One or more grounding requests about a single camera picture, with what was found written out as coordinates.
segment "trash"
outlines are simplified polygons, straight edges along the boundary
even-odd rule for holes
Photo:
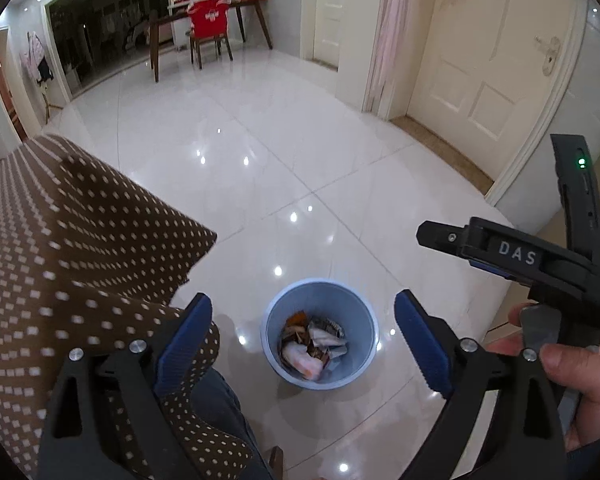
[[[300,311],[286,320],[280,339],[280,357],[305,379],[317,381],[325,369],[335,368],[338,358],[346,353],[344,330],[331,319],[310,319]]]

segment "trash can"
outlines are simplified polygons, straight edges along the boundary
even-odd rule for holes
[[[317,381],[308,381],[280,361],[280,339],[286,320],[296,312],[319,316],[339,324],[347,339],[347,354],[333,369],[325,369]],[[376,355],[378,320],[371,306],[343,283],[308,279],[293,283],[271,301],[260,327],[267,360],[276,373],[291,384],[308,390],[335,390],[364,373]]]

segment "curtain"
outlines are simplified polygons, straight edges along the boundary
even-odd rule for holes
[[[376,48],[371,95],[378,97],[394,70],[413,0],[387,0]]]

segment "screw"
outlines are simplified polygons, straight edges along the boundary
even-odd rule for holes
[[[522,357],[525,358],[530,363],[532,363],[538,359],[538,354],[536,353],[535,350],[533,350],[531,348],[525,348],[522,351]]]
[[[478,349],[478,343],[470,337],[466,337],[460,342],[460,348],[465,352],[472,354]]]
[[[146,350],[146,341],[142,339],[136,339],[129,343],[129,350],[132,354],[141,354]]]
[[[82,348],[74,348],[69,352],[69,359],[71,361],[79,361],[84,357],[84,350]]]

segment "polka dot tablecloth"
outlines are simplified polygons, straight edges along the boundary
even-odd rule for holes
[[[122,349],[178,317],[167,305],[216,238],[62,137],[30,139],[0,161],[0,443],[29,479],[69,350]],[[200,476],[235,479],[251,456],[245,443],[189,406],[218,349],[212,324],[161,407]],[[120,396],[108,398],[125,466],[152,478]]]

